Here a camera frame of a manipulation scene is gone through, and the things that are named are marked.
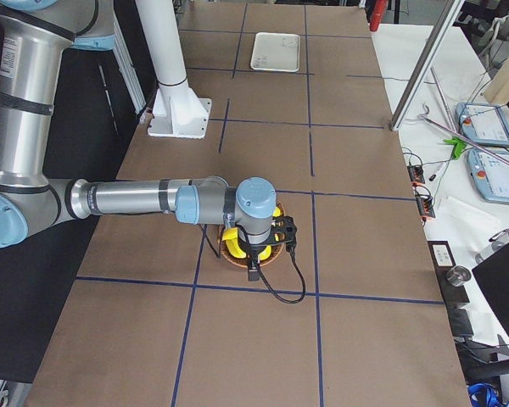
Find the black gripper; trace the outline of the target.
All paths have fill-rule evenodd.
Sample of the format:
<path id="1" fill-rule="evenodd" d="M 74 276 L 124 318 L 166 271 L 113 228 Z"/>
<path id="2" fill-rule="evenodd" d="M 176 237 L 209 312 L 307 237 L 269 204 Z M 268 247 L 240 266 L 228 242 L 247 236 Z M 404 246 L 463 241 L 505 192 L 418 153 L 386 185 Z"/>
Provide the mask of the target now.
<path id="1" fill-rule="evenodd" d="M 297 226 L 294 218 L 289 215 L 275 217 L 271 223 L 271 232 L 269 235 L 269 245 L 285 245 L 288 253 L 295 252 L 297 245 Z"/>

